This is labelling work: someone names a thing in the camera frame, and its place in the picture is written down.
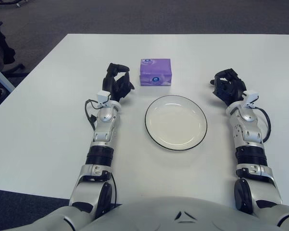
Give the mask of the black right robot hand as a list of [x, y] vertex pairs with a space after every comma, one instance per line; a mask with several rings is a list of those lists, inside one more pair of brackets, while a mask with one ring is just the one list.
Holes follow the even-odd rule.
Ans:
[[245, 83], [232, 68], [218, 72], [210, 84], [214, 86], [213, 94], [227, 106], [242, 101], [243, 92], [247, 90]]

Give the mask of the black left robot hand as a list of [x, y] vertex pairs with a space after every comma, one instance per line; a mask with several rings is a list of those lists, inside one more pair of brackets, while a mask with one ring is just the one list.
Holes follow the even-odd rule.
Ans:
[[106, 77], [103, 79], [102, 90], [110, 93], [110, 100], [119, 102], [121, 98], [135, 89], [130, 82], [129, 70], [125, 65], [109, 64]]

